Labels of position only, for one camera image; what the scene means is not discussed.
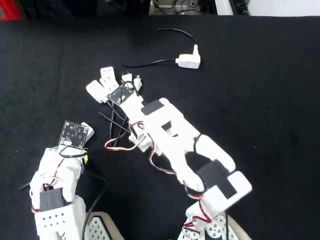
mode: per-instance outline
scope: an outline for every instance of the black table surface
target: black table surface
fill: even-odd
[[[148,154],[106,152],[110,114],[86,92],[100,68],[144,64],[192,51],[198,70],[166,64],[130,69],[147,102],[169,99],[229,153],[253,191],[229,214],[253,239],[310,239],[319,198],[320,18],[145,17],[0,22],[0,238],[36,239],[28,190],[46,147],[65,120],[95,130],[89,167],[109,187],[96,211],[111,215],[125,239],[177,238],[189,199]],[[129,146],[127,139],[120,142]],[[159,165],[168,165],[157,158]],[[84,174],[76,193],[92,204],[102,183]]]

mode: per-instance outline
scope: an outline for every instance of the yellow component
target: yellow component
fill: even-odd
[[[84,164],[87,165],[87,162],[88,162],[88,155],[85,155],[84,156]]]

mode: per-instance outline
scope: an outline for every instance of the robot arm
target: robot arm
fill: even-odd
[[[84,144],[93,134],[85,122],[66,121],[59,146],[44,151],[29,190],[41,240],[81,239],[86,205],[75,192],[83,172]]]
[[[108,100],[127,115],[131,124],[129,140],[143,152],[151,147],[157,155],[165,155],[173,170],[167,173],[175,174],[186,189],[199,193],[188,194],[199,202],[186,210],[187,221],[179,240],[205,239],[206,234],[213,239],[223,237],[221,224],[225,219],[222,213],[252,190],[246,177],[235,171],[233,159],[210,137],[193,127],[165,98],[145,104],[137,91],[121,85],[108,93]],[[195,153],[193,161],[197,161],[197,156],[209,160],[197,172],[187,164],[190,152]]]

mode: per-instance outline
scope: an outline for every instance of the red object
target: red object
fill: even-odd
[[[0,20],[18,20],[21,18],[15,0],[0,0]]]

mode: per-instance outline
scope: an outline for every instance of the black circuit board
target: black circuit board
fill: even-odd
[[[109,94],[109,100],[116,105],[120,106],[128,97],[130,97],[135,91],[129,89],[126,86],[120,86],[112,93]]]
[[[81,149],[85,148],[89,127],[71,121],[65,121],[59,139],[59,145]]]

